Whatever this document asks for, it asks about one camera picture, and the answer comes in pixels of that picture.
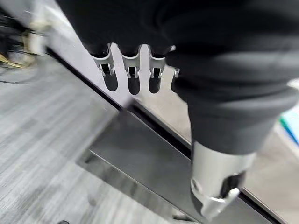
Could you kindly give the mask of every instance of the silver metal cylinder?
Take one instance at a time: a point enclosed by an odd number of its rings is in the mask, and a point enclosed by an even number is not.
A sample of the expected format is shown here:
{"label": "silver metal cylinder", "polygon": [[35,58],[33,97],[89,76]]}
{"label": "silver metal cylinder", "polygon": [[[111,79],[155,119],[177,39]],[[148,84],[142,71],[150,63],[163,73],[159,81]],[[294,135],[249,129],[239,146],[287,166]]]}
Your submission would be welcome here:
{"label": "silver metal cylinder", "polygon": [[191,189],[202,204],[200,212],[205,218],[211,220],[238,197],[242,183],[225,180],[247,171],[255,157],[256,153],[224,154],[194,143]]}

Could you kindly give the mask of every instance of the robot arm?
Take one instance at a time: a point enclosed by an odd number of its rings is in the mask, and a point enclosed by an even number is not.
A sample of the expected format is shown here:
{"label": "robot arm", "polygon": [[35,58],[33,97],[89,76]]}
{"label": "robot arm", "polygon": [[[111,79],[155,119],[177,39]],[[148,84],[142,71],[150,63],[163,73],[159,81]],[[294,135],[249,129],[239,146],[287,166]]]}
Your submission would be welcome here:
{"label": "robot arm", "polygon": [[[129,83],[139,83],[138,63],[132,59],[139,58],[136,46],[144,43],[153,49],[152,92],[158,89],[159,80],[154,78],[161,77],[165,60],[180,69],[174,89],[189,108],[193,139],[191,195],[197,210],[211,220],[238,196],[245,174],[277,117],[298,100],[298,92],[287,83],[299,76],[299,3],[58,3],[98,65],[107,64],[99,62],[108,55],[100,56],[107,44],[119,45],[125,69],[133,68],[127,71],[128,78],[134,78]],[[167,53],[171,45],[176,50]],[[134,51],[126,51],[128,48],[137,51],[131,54]],[[155,49],[164,50],[159,54]],[[112,66],[104,69],[110,75],[114,72]],[[136,94],[139,88],[130,91]]]}

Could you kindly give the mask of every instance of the robotic finger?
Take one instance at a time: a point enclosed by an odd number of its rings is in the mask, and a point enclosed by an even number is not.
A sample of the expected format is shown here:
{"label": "robotic finger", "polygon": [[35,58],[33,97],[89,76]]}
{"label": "robotic finger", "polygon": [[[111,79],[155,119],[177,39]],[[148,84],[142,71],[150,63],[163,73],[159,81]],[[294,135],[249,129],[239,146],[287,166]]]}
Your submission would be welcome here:
{"label": "robotic finger", "polygon": [[140,91],[139,69],[140,69],[140,45],[135,47],[124,47],[119,45],[125,71],[128,76],[128,89],[132,95]]}
{"label": "robotic finger", "polygon": [[170,51],[171,46],[166,49],[149,47],[149,91],[157,93],[161,87],[161,77],[165,69],[165,55]]}
{"label": "robotic finger", "polygon": [[110,91],[117,90],[118,82],[114,70],[114,61],[110,49],[111,44],[106,45],[100,54],[93,55],[97,67],[102,72],[105,85]]}

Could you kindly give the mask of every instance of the black fabric sleeve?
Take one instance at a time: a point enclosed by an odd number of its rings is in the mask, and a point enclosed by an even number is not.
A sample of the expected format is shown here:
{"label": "black fabric sleeve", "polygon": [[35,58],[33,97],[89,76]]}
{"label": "black fabric sleeve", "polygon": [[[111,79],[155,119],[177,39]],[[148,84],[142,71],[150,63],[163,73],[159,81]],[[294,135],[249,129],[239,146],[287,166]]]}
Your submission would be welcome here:
{"label": "black fabric sleeve", "polygon": [[175,85],[194,140],[223,153],[252,153],[296,104],[298,92],[287,83],[299,76],[298,11],[294,0],[187,0],[155,18],[152,25],[177,47],[166,59],[180,68]]}

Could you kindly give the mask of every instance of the wire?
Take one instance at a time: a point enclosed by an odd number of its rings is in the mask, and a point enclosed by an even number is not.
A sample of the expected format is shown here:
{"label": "wire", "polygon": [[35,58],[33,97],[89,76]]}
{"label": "wire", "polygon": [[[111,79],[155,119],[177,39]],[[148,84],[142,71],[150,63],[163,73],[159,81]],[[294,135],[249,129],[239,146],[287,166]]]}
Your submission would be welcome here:
{"label": "wire", "polygon": [[[26,37],[26,35],[28,35],[29,32],[30,32],[30,30],[26,30],[22,34],[24,52],[28,52],[28,53],[30,53],[30,50],[28,48],[28,37]],[[12,67],[20,68],[20,69],[29,67],[35,61],[35,57],[26,55],[24,57],[23,61],[24,61],[23,63],[15,63],[15,62],[12,62],[11,60],[7,59],[4,55],[0,54],[0,62],[3,62],[5,64],[8,64],[8,65],[12,66]]]}
{"label": "wire", "polygon": [[[36,58],[36,73],[33,77],[22,80],[22,81],[16,81],[16,82],[0,80],[0,83],[6,83],[6,84],[29,84],[29,83],[32,83],[33,81],[37,81],[38,79],[41,78],[41,76],[39,74],[42,74],[44,72],[45,66],[46,65],[43,66],[42,60],[40,61],[38,58]],[[16,71],[16,70],[18,70],[20,72],[24,71],[24,69],[16,69],[16,68],[7,68],[7,69],[8,70],[0,73],[0,77],[6,75],[7,72],[9,72],[9,71]]]}

